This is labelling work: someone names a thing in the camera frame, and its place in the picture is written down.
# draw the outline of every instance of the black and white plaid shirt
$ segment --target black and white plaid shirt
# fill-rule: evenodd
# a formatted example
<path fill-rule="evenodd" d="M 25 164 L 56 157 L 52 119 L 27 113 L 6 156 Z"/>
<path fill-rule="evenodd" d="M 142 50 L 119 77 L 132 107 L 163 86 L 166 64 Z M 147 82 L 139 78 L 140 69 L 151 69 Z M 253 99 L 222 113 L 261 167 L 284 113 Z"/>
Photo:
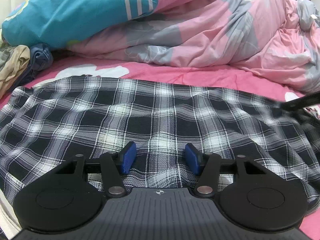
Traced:
<path fill-rule="evenodd" d="M 137 144 L 126 187 L 193 187 L 187 143 L 223 158 L 244 154 L 320 199 L 320 121 L 270 99 L 223 88 L 79 76 L 17 88 L 0 113 L 0 188 L 25 185 L 75 154 L 97 158 Z M 220 188 L 230 183 L 223 176 Z M 101 188 L 101 178 L 90 176 Z"/>

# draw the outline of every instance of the metal screw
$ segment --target metal screw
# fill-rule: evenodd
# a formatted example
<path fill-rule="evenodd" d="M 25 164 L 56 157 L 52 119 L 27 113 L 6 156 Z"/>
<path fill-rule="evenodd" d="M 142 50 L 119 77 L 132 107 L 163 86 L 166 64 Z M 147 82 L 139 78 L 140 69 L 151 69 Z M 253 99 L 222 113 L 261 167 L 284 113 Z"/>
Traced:
<path fill-rule="evenodd" d="M 119 196 L 124 193 L 124 188 L 119 186 L 114 186 L 109 188 L 109 193 L 115 196 Z"/>
<path fill-rule="evenodd" d="M 210 194 L 213 189 L 209 186 L 200 186 L 197 188 L 197 191 L 201 194 Z"/>

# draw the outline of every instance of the blue pillowcase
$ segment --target blue pillowcase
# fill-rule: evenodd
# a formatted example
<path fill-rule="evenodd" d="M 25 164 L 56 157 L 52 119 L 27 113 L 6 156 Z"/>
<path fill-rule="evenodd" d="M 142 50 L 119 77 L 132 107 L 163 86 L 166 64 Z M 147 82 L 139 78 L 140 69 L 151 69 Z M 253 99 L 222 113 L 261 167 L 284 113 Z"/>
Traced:
<path fill-rule="evenodd" d="M 12 46 L 46 43 L 51 49 L 80 42 L 106 27 L 153 12 L 158 0 L 27 0 L 3 22 Z"/>

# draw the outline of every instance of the circular pad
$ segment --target circular pad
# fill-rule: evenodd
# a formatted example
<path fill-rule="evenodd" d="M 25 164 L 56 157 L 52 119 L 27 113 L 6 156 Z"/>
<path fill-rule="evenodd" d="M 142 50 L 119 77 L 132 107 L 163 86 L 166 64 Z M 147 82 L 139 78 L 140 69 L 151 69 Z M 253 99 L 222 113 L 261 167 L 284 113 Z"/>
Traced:
<path fill-rule="evenodd" d="M 239 225 L 276 232 L 298 226 L 308 202 L 303 190 L 271 179 L 230 184 L 220 194 L 220 206 Z"/>
<path fill-rule="evenodd" d="M 44 233 L 77 228 L 92 219 L 101 206 L 101 193 L 69 174 L 40 178 L 18 192 L 13 202 L 22 227 Z"/>
<path fill-rule="evenodd" d="M 68 206 L 73 201 L 72 191 L 58 187 L 47 188 L 40 192 L 36 202 L 47 209 L 59 209 Z"/>
<path fill-rule="evenodd" d="M 284 196 L 273 188 L 260 187 L 249 191 L 248 201 L 259 208 L 271 209 L 279 207 L 284 202 Z"/>

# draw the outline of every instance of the beige cloth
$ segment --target beige cloth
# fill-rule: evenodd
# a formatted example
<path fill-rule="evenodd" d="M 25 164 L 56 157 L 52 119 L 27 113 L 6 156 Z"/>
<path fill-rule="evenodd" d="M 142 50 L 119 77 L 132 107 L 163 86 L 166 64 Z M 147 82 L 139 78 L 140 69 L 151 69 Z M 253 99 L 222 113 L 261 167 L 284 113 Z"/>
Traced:
<path fill-rule="evenodd" d="M 30 50 L 27 46 L 19 45 L 11 53 L 12 56 L 0 70 L 0 98 L 27 68 L 30 60 Z"/>
<path fill-rule="evenodd" d="M 0 227 L 8 239 L 12 239 L 21 231 L 19 221 L 12 206 L 0 190 Z"/>

